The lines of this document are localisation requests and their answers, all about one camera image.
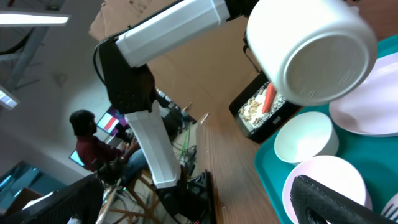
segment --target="carrot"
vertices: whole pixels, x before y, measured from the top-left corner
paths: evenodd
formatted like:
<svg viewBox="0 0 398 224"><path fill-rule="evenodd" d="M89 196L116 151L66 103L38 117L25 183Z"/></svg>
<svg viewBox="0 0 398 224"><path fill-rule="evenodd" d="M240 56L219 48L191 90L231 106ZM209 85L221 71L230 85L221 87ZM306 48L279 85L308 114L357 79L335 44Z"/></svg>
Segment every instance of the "carrot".
<svg viewBox="0 0 398 224"><path fill-rule="evenodd" d="M276 95L275 87L272 83L268 84L266 100L264 101L264 106L262 107L262 113L266 113L271 109L272 103L274 102L274 98Z"/></svg>

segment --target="pink plate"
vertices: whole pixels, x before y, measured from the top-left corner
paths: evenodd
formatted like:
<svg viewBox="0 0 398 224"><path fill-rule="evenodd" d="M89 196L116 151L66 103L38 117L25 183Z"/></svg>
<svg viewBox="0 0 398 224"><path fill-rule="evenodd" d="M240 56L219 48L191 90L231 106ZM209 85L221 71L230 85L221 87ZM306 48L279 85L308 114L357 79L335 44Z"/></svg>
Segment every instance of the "pink plate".
<svg viewBox="0 0 398 224"><path fill-rule="evenodd" d="M398 53L376 61L357 89L330 103L341 128L367 136L398 136Z"/></svg>
<svg viewBox="0 0 398 224"><path fill-rule="evenodd" d="M372 200L361 174L353 165L335 156L315 156L295 167L287 177L282 191L285 212L294 224L299 224L290 201L293 180L306 175L330 189L348 197L354 202L372 210Z"/></svg>

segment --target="red shirt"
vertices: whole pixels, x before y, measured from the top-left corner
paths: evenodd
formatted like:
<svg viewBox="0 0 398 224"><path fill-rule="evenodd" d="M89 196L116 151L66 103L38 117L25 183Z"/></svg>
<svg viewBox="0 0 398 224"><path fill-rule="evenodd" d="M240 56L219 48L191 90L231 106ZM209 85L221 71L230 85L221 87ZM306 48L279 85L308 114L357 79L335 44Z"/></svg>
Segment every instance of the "red shirt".
<svg viewBox="0 0 398 224"><path fill-rule="evenodd" d="M78 136L76 143L77 154L85 164L84 168L94 172L91 163L98 159L100 162L110 162L121 155L121 151L105 144L95 136Z"/></svg>

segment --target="monitor screen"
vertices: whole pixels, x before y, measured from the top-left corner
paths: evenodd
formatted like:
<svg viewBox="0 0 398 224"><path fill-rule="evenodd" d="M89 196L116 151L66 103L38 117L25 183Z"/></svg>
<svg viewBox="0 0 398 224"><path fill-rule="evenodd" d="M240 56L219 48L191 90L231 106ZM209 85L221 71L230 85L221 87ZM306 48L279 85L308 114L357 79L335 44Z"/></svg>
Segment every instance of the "monitor screen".
<svg viewBox="0 0 398 224"><path fill-rule="evenodd" d="M83 163L83 161L81 161L79 155L77 154L77 150L74 150L74 152L70 155L69 159L73 160L74 162L81 165L82 167L84 167L84 165L85 165Z"/></svg>
<svg viewBox="0 0 398 224"><path fill-rule="evenodd" d="M97 126L114 136L118 132L118 130L114 128L118 123L121 123L123 126L127 125L124 115L120 114L116 108L111 106L99 120Z"/></svg>

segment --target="man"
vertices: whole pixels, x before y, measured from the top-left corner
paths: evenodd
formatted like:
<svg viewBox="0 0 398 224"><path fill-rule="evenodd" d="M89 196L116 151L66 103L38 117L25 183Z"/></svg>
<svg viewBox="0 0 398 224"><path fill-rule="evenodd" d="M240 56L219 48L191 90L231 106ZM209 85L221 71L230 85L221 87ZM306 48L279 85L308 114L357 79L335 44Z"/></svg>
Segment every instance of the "man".
<svg viewBox="0 0 398 224"><path fill-rule="evenodd" d="M100 141L94 136L94 133L97 132L94 118L94 114L87 110L76 111L69 118L69 122L72 124L73 131L77 136L76 150L84 163L84 168L94 172L95 169L91 163L95 159L104 163L121 157L121 162L127 165L123 169L123 176L126 178L124 181L129 183L142 169L148 167L142 149L140 149L136 140L125 146L122 151Z"/></svg>

